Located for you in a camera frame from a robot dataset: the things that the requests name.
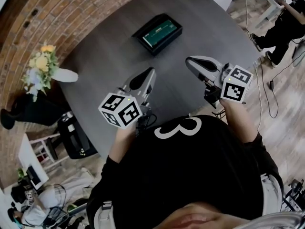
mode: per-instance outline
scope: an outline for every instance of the white cube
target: white cube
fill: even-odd
[[[249,90],[253,74],[236,65],[224,79],[221,98],[242,103]]]
[[[125,129],[142,116],[140,107],[132,96],[109,93],[99,106],[106,121]]]

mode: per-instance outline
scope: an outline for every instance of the number 3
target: number 3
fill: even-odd
[[[195,135],[201,128],[201,124],[202,124],[201,119],[199,119],[197,117],[190,117],[190,118],[186,118],[186,119],[192,119],[192,120],[196,121],[196,127],[193,130],[188,130],[188,129],[183,128],[181,125],[178,125],[175,129],[173,129],[172,131],[170,131],[168,133],[160,133],[161,127],[159,127],[157,129],[155,129],[154,134],[159,139],[170,138],[179,131],[181,131],[184,135]]]

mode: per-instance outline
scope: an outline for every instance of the flower bouquet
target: flower bouquet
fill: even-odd
[[[24,89],[27,94],[33,95],[33,101],[37,100],[38,91],[45,93],[45,88],[51,88],[52,76],[59,69],[58,59],[55,55],[55,46],[46,45],[41,47],[29,61],[29,67],[22,78],[26,84]]]

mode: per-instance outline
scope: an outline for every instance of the white vase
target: white vase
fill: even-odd
[[[78,74],[67,69],[59,68],[52,76],[52,79],[59,82],[75,82],[78,80]]]

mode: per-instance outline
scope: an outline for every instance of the black tray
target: black tray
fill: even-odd
[[[162,24],[164,21],[170,20],[177,29],[164,37],[161,41],[159,41],[153,47],[149,46],[145,40],[143,40],[143,36],[150,32],[153,28]],[[173,40],[175,40],[178,36],[182,34],[182,26],[173,20],[167,14],[159,14],[153,17],[150,21],[148,21],[144,26],[142,26],[132,37],[138,39],[138,41],[153,55],[156,56],[159,52],[162,51],[168,44],[170,44]]]

